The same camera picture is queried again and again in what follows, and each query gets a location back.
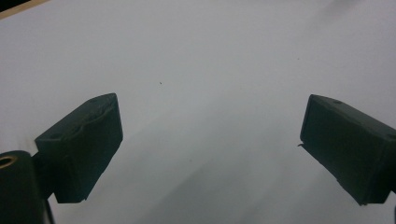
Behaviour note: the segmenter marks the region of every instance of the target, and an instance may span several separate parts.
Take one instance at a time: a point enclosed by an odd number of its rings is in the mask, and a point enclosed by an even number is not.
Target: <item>white surface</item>
[[[60,1],[0,21],[0,150],[119,96],[124,141],[57,223],[392,223],[301,147],[309,94],[396,127],[393,0]]]

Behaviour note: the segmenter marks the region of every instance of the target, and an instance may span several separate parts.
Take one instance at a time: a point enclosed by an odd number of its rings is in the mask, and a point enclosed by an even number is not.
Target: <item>brown edge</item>
[[[0,20],[10,17],[10,16],[17,14],[19,12],[22,12],[26,9],[31,8],[31,7],[38,6],[38,5],[48,2],[48,1],[49,0],[30,0],[29,2],[12,7],[10,9],[7,9],[6,11],[0,12]]]

